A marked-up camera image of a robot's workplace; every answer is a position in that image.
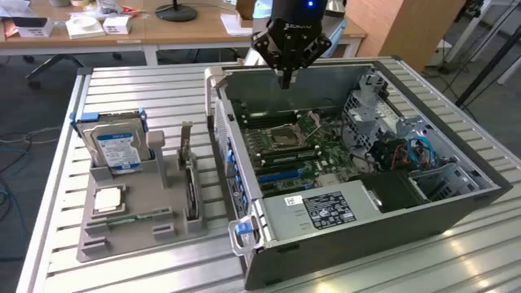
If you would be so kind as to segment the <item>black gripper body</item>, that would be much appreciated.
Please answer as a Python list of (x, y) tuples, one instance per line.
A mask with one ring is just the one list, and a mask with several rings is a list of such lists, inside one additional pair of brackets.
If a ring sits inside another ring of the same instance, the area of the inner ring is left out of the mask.
[(294, 36), (322, 33), (325, 1), (273, 1), (268, 32), (281, 51), (286, 70), (286, 40)]

